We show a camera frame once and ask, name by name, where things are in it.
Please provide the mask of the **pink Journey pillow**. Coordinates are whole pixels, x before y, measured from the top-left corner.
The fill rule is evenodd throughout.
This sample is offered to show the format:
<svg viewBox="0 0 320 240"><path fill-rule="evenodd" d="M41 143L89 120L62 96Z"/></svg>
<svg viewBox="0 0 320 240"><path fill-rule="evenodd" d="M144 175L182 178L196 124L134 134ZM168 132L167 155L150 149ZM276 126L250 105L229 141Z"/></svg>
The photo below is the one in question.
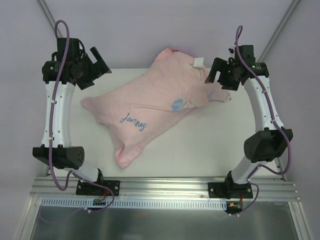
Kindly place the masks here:
<svg viewBox="0 0 320 240"><path fill-rule="evenodd" d="M231 94L218 83L205 83L209 71L204 64L202 68L194 67L194 59L166 48L141 76L81 100L81 106L96 122L108 127L120 168L126 168L150 141L191 110L211 101L231 100Z"/></svg>

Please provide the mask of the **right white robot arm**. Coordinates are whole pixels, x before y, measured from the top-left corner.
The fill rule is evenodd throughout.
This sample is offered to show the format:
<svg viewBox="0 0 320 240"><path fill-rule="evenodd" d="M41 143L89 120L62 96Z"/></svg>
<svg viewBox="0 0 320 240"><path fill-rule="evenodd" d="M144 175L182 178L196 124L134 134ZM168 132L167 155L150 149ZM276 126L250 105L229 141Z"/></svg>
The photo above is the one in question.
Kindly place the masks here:
<svg viewBox="0 0 320 240"><path fill-rule="evenodd" d="M277 113L270 91L267 65L256 62L253 45L229 48L227 60L215 58L206 83L217 81L224 90L246 91L255 121L255 133L243 144L244 157L223 182L208 183L208 196L221 199L253 198L250 180L267 163L285 151L292 154L293 131L285 128Z"/></svg>

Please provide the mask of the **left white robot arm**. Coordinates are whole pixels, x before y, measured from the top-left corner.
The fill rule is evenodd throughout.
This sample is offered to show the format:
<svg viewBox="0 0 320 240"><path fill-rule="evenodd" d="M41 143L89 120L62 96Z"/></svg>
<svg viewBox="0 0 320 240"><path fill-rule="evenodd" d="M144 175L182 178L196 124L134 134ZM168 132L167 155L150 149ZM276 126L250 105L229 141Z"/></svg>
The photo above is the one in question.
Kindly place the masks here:
<svg viewBox="0 0 320 240"><path fill-rule="evenodd" d="M53 181L54 169L67 171L79 179L79 188L93 195L104 191L102 171L85 161L82 146L73 146L70 133L71 105L76 87L85 90L94 80L112 71L96 47L90 49L96 62L86 53L78 38L57 38L57 51L42 67L46 89L46 120L41 144L32 155L49 167Z"/></svg>

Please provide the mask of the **white pillow care label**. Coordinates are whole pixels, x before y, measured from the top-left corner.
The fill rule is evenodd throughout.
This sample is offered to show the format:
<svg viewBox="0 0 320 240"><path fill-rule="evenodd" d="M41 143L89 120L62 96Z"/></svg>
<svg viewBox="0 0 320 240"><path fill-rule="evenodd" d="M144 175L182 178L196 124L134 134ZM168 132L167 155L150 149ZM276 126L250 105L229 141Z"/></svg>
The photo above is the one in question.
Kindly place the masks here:
<svg viewBox="0 0 320 240"><path fill-rule="evenodd" d="M194 68L202 68L203 65L204 65L204 58L203 57L196 57L194 59L194 62L193 62Z"/></svg>

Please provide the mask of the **left aluminium frame post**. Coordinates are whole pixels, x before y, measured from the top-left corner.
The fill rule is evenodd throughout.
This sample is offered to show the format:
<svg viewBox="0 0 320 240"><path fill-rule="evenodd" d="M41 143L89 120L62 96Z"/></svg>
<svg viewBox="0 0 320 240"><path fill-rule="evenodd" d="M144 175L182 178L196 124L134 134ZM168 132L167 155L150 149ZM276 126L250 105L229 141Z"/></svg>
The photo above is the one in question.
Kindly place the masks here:
<svg viewBox="0 0 320 240"><path fill-rule="evenodd" d="M36 0L36 3L39 6L40 11L42 12L45 20L47 21L49 28L52 30L53 34L58 36L59 38L63 37L61 31L57 29L57 33L55 31L56 20L45 0Z"/></svg>

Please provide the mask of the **aluminium frame post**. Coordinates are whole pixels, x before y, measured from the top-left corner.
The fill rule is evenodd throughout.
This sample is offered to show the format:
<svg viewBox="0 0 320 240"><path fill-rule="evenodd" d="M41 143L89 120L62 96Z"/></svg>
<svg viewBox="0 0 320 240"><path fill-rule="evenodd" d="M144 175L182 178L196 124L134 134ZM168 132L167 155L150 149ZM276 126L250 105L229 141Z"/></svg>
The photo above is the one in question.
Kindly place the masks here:
<svg viewBox="0 0 320 240"><path fill-rule="evenodd" d="M298 6L300 5L301 0L291 0L288 8L286 9L285 13L283 14L282 18L280 19L279 23L277 24L275 30L273 31L271 37L269 38L266 46L264 47L261 55L259 56L258 61L264 62L269 55L272 47L280 37L281 33L283 32L284 28L286 27L287 23L291 19L294 12L297 10Z"/></svg>
<svg viewBox="0 0 320 240"><path fill-rule="evenodd" d="M58 36L59 38L63 37L61 31L57 29L57 33L55 31L56 20L45 0L36 0L36 3L39 6L40 11L42 12L45 20L47 21L49 28L52 30L53 34Z"/></svg>

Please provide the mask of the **right aluminium frame post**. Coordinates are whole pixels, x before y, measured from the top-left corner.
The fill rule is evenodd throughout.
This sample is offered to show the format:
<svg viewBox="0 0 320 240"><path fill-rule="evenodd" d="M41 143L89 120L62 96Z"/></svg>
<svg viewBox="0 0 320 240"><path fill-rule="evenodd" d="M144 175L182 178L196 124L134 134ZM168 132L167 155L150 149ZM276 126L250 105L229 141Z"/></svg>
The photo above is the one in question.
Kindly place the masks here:
<svg viewBox="0 0 320 240"><path fill-rule="evenodd" d="M279 23L277 24L275 30L273 31L271 37L269 38L266 46L264 47L261 55L259 56L258 61L264 62L269 55L272 47L280 37L281 33L283 32L284 28L286 27L287 23L291 19L294 12L297 10L298 6L300 5L301 0L291 0L288 8L286 9L285 13L283 14L282 18L280 19Z"/></svg>

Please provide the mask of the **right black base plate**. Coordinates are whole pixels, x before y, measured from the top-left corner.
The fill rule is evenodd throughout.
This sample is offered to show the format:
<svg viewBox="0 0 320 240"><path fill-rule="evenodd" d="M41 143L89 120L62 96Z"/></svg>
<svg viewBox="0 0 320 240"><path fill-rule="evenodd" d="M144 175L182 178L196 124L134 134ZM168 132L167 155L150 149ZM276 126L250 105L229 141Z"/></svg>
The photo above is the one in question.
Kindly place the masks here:
<svg viewBox="0 0 320 240"><path fill-rule="evenodd" d="M253 191L249 183L246 184L232 184L227 186L225 182L208 182L208 196L209 198L220 199L252 199Z"/></svg>

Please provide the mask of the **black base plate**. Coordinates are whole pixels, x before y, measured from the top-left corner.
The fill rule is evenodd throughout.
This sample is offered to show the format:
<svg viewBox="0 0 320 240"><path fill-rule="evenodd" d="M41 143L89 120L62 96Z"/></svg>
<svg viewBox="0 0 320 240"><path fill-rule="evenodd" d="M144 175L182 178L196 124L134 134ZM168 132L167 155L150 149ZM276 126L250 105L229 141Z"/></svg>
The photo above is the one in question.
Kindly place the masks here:
<svg viewBox="0 0 320 240"><path fill-rule="evenodd" d="M232 184L227 186L225 182L208 182L208 196L209 198L220 199L252 199L253 191L249 183L246 184Z"/></svg>
<svg viewBox="0 0 320 240"><path fill-rule="evenodd" d="M112 191L115 197L119 196L121 188L121 182L119 180L104 180L102 185L107 187L108 190L79 180L77 183L75 194L77 196L101 197L104 196L105 193L106 196L112 196L110 192Z"/></svg>

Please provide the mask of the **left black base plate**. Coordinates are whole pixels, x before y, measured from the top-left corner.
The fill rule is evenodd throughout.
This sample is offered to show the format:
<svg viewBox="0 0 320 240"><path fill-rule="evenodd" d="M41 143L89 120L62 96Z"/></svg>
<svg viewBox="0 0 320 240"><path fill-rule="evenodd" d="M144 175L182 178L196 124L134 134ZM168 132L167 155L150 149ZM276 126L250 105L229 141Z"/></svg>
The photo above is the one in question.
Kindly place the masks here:
<svg viewBox="0 0 320 240"><path fill-rule="evenodd" d="M107 187L108 190L79 180L77 183L75 194L77 196L101 197L104 196L105 193L106 196L112 196L110 192L112 191L115 197L119 196L121 188L121 182L119 180L104 180L102 185Z"/></svg>

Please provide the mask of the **aluminium mounting rail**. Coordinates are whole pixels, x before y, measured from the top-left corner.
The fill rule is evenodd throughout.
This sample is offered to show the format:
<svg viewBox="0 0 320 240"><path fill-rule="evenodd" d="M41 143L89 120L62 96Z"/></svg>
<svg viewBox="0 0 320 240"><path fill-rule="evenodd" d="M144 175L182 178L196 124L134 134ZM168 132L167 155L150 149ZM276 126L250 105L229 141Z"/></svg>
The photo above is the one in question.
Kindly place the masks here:
<svg viewBox="0 0 320 240"><path fill-rule="evenodd" d="M208 183L222 183L223 177L108 177L120 181L120 199L208 200ZM258 201L299 202L301 194L295 183L279 177L258 177L251 180L259 186ZM38 197L76 196L78 180L70 178L68 188L59 190L51 177L37 177L30 191Z"/></svg>

